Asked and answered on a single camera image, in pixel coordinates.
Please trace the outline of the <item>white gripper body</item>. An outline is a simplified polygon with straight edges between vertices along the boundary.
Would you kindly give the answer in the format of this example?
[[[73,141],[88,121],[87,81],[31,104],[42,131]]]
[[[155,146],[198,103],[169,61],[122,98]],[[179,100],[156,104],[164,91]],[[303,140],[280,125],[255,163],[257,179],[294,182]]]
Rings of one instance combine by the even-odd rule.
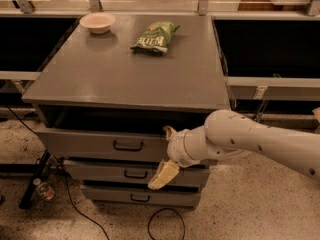
[[[167,154],[168,157],[181,168],[188,168],[200,163],[189,156],[185,148],[185,136],[187,130],[182,130],[176,133],[173,139],[168,142]]]

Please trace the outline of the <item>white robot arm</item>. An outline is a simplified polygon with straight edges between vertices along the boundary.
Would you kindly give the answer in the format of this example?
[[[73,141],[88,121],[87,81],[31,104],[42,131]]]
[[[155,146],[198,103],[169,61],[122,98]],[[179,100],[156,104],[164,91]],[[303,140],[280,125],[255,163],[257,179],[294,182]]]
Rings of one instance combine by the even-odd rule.
[[[169,159],[161,161],[148,187],[159,190],[182,168],[203,160],[220,160],[244,152],[261,154],[302,175],[320,181],[320,135],[271,127],[231,110],[211,113],[192,130],[164,128]]]

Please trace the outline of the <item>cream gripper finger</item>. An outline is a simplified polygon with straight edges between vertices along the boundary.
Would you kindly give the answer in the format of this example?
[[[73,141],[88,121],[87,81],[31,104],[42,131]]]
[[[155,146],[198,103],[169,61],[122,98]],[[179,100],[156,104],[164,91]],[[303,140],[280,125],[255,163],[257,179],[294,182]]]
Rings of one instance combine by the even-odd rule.
[[[179,166],[172,160],[162,160],[156,174],[148,183],[151,190],[159,190],[173,180],[179,173]]]
[[[165,132],[165,138],[168,142],[170,142],[177,133],[177,131],[171,126],[164,126],[163,131]]]

